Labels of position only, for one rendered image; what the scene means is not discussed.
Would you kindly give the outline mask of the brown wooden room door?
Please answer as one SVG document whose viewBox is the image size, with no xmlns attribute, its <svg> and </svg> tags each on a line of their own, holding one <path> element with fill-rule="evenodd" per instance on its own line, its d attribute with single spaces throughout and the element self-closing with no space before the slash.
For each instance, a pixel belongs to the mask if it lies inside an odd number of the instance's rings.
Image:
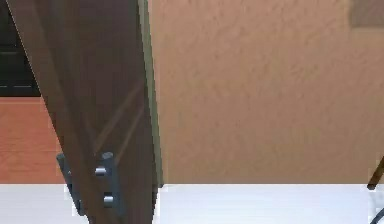
<svg viewBox="0 0 384 224">
<path fill-rule="evenodd" d="M 6 0 L 89 224 L 153 224 L 158 180 L 143 0 Z M 124 215 L 95 168 L 112 152 Z"/>
</svg>

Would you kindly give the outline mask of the black cabinet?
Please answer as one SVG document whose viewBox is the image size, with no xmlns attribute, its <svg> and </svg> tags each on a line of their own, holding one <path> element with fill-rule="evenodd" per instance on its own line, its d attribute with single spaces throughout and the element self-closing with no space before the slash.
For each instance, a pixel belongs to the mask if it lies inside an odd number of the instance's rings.
<svg viewBox="0 0 384 224">
<path fill-rule="evenodd" d="M 0 0 L 0 97 L 40 97 L 6 0 Z"/>
</svg>

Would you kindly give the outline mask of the brown wooden chair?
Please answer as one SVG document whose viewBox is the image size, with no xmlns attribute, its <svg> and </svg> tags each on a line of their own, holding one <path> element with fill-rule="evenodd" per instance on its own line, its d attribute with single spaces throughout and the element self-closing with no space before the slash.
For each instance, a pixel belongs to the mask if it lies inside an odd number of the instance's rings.
<svg viewBox="0 0 384 224">
<path fill-rule="evenodd" d="M 373 172 L 367 184 L 367 189 L 370 192 L 373 192 L 376 189 L 383 175 L 384 175 L 384 156 L 381 158 L 379 164 L 375 168 L 375 171 Z M 369 224 L 379 224 L 379 222 L 383 218 L 384 218 L 384 206 L 379 211 L 375 212 L 375 215 Z"/>
</svg>

